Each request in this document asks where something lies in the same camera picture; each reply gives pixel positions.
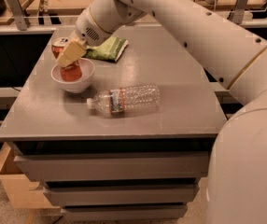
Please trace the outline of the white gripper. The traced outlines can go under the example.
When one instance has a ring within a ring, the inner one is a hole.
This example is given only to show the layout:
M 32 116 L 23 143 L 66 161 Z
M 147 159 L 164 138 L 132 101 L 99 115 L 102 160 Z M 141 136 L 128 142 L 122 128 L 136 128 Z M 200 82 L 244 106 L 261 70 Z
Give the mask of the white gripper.
M 120 0 L 93 0 L 78 16 L 72 38 L 57 38 L 55 47 L 60 67 L 67 67 L 86 53 L 86 47 L 99 46 L 122 25 L 132 23 L 144 13 Z

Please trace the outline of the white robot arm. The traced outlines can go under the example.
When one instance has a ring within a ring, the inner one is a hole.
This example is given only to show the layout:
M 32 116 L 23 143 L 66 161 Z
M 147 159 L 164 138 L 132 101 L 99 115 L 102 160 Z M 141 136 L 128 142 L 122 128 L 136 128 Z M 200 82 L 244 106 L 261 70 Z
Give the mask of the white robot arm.
M 242 104 L 212 149 L 207 224 L 267 224 L 267 40 L 190 0 L 94 0 L 58 62 L 67 66 L 145 14 Z

